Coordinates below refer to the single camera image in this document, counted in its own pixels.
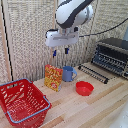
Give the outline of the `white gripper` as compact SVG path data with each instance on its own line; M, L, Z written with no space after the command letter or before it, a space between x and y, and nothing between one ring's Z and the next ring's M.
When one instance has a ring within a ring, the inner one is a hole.
M46 42L48 47L56 47L68 45L65 48L65 54L69 53L69 45L75 44L78 41L78 32L71 32L69 34L61 34L58 29L51 29L46 32ZM52 56L56 57L57 50L53 48Z

